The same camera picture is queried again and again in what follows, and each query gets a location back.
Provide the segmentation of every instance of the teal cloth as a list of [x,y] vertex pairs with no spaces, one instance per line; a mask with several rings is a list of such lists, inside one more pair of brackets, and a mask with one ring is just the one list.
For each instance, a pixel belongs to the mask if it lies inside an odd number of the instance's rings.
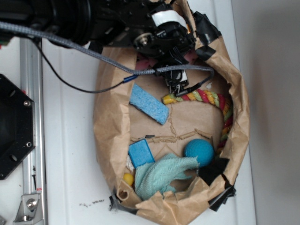
[[170,183],[173,180],[186,180],[184,172],[199,167],[197,157],[177,157],[170,153],[155,163],[146,163],[137,167],[135,172],[135,192],[142,199],[151,198],[157,191],[176,192]]

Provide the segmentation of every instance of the rope toy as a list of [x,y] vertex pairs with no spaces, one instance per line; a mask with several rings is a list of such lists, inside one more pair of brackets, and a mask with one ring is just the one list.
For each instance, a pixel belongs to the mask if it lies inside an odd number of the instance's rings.
[[224,126],[221,134],[220,143],[217,146],[217,155],[219,155],[228,139],[229,132],[233,124],[233,104],[228,98],[225,98],[222,94],[217,94],[208,90],[197,89],[191,93],[176,97],[174,94],[169,94],[163,97],[163,103],[165,105],[182,102],[182,101],[199,101],[204,103],[210,103],[221,109],[224,116]]

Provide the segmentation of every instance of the blue ball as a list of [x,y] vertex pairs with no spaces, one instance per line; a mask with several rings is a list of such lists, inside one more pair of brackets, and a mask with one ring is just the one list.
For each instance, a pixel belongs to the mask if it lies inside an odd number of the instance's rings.
[[186,157],[197,157],[200,167],[209,165],[215,155],[212,145],[203,139],[191,140],[185,147]]

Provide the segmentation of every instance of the gray braided cable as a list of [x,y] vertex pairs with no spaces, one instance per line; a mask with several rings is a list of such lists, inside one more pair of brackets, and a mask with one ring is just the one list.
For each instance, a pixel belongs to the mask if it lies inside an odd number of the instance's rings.
[[[22,34],[26,36],[34,36],[37,38],[46,38],[49,41],[52,41],[54,43],[57,43],[61,46],[68,47],[68,48],[73,48],[76,49],[84,54],[90,55],[94,58],[97,58],[101,61],[104,61],[106,63],[109,63],[129,74],[134,74],[134,75],[148,75],[148,74],[154,74],[156,71],[154,69],[147,69],[147,70],[132,70],[129,69],[128,67],[123,66],[122,64],[106,57],[103,56],[97,52],[94,52],[90,49],[86,49],[81,45],[78,45],[70,40],[64,39],[62,37],[56,36],[52,33],[48,32],[43,32],[39,30],[34,30],[29,27],[24,27],[20,25],[15,25],[7,22],[0,22],[0,30],[12,32],[15,34]],[[211,75],[214,74],[214,70],[211,67],[203,67],[203,66],[195,66],[195,65],[176,65],[176,66],[168,66],[168,67],[162,67],[162,68],[157,68],[157,71],[160,73],[171,71],[171,70],[186,70],[186,69],[193,69],[193,70],[201,70],[201,71],[209,71]]]

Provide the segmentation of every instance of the brown paper bag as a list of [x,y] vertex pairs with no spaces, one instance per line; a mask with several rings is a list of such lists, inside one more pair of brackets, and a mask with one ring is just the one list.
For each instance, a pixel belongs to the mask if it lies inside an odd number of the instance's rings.
[[[195,22],[186,0],[178,0],[176,10],[186,15],[195,30]],[[183,156],[184,146],[192,139],[203,138],[211,141],[217,149],[223,127],[223,115],[213,105],[198,101],[183,101],[168,105],[168,121],[162,126],[129,104],[134,82],[123,84],[111,91],[97,94],[94,108],[94,133],[97,146],[97,161],[109,189],[116,194],[122,206],[133,209],[137,215],[162,225],[186,225],[209,208],[209,201],[225,189],[225,179],[235,183],[249,140],[249,104],[247,90],[240,72],[230,62],[223,38],[219,37],[209,46],[216,52],[205,61],[214,68],[215,77],[201,89],[207,89],[231,97],[233,102],[233,125],[226,145],[219,155],[229,159],[223,176],[219,175],[208,186],[191,172],[190,181],[171,183],[177,192],[156,192],[149,200],[141,201],[134,190],[123,181],[128,173],[126,161],[129,144],[146,135],[154,158],[173,152]],[[203,47],[197,38],[196,49]],[[112,58],[131,69],[135,68],[137,53],[133,49],[105,48],[103,55]],[[97,89],[113,86],[130,74],[100,63]],[[190,84],[207,77],[207,72],[187,71]],[[140,76],[135,81],[141,88],[161,99],[168,94],[165,81],[154,75]]]

